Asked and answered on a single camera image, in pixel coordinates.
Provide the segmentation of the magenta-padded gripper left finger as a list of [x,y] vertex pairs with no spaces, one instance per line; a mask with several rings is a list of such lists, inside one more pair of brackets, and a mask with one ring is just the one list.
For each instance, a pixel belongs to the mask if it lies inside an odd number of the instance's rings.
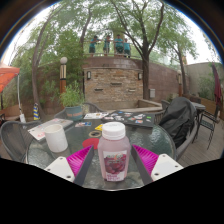
[[94,147],[87,146],[68,157],[58,157],[45,171],[82,186],[94,156]]

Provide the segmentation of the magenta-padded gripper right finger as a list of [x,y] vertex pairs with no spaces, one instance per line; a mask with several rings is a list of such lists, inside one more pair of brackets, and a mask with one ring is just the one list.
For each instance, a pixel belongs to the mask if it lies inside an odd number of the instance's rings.
[[131,154],[144,185],[182,169],[182,166],[167,154],[157,155],[137,145],[132,145]]

